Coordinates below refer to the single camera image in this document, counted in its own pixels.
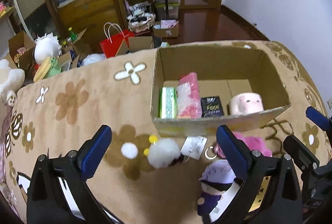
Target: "metal key ring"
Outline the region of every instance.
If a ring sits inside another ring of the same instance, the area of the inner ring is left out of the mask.
[[[215,154],[214,157],[209,157],[209,156],[208,156],[208,150],[209,150],[209,149],[213,149],[213,146],[210,146],[209,148],[207,148],[207,149],[205,150],[205,157],[206,157],[208,160],[213,160],[213,159],[215,159],[215,158],[217,157],[217,154]]]

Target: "white wall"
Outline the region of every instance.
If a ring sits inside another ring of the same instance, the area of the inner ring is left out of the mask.
[[[15,36],[8,18],[0,20],[0,60],[9,53],[8,40]]]
[[[316,84],[329,115],[332,97],[332,0],[222,0],[270,40],[291,50]]]

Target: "plastic bag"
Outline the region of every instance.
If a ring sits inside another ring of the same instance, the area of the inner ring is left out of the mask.
[[[180,79],[177,90],[177,118],[201,118],[202,106],[197,74],[192,72]]]
[[[105,54],[89,54],[83,59],[82,66],[90,65],[103,60],[106,60]]]

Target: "yellow pom-pom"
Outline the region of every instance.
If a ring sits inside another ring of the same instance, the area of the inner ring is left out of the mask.
[[[158,138],[157,138],[156,135],[151,135],[151,136],[149,137],[149,142],[150,142],[151,144],[154,144],[154,143],[157,142],[157,141],[158,141]]]
[[[143,154],[147,157],[147,155],[149,154],[149,148],[145,148]]]

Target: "purple plush doll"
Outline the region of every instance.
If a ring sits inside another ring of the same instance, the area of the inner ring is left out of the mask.
[[[234,179],[235,174],[226,160],[216,160],[207,166],[199,179],[202,194],[197,201],[198,215],[209,214],[217,206],[221,195],[230,188]]]

